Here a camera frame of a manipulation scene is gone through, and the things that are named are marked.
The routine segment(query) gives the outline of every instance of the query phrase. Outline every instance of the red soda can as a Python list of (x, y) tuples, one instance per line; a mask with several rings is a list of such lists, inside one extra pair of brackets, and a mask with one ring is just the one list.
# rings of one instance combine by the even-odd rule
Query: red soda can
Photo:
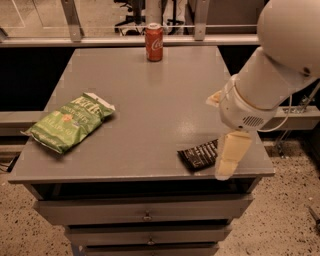
[(163, 55), (163, 29), (158, 23), (150, 23), (146, 28), (145, 41), (147, 59), (149, 61), (160, 61)]

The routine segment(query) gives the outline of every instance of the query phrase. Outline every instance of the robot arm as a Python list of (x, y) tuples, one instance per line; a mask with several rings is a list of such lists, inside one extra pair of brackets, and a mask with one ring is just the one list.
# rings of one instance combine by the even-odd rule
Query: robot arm
[(290, 95), (320, 77), (320, 2), (271, 0), (258, 20), (261, 47), (221, 92), (221, 120), (231, 133), (219, 139), (216, 178), (229, 178), (248, 150), (248, 131), (262, 128)]

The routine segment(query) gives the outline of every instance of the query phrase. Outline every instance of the chip bag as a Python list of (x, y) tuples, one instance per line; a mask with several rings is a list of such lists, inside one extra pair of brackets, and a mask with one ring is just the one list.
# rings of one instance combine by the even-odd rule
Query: chip bag
[(94, 93), (83, 95), (50, 113), (23, 134), (63, 154), (99, 127), (115, 111)]

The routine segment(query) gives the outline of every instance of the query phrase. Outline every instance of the terrazzo floor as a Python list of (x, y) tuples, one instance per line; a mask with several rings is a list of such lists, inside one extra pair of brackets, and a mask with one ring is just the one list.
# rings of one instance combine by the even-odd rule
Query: terrazzo floor
[[(255, 200), (232, 222), (233, 231), (215, 256), (318, 256), (320, 235), (307, 206), (320, 214), (319, 171), (301, 140), (284, 143), (286, 159), (270, 143), (265, 146), (276, 175), (262, 179)], [(33, 197), (23, 186), (9, 184), (9, 175), (0, 174), (0, 256), (72, 255), (63, 228), (32, 210)]]

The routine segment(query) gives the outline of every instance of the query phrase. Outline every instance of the candy bar wrapper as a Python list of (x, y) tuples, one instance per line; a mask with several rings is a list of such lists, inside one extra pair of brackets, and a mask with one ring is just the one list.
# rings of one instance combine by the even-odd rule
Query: candy bar wrapper
[(194, 148), (178, 151), (184, 164), (190, 170), (201, 170), (212, 166), (217, 158), (218, 141), (213, 140)]

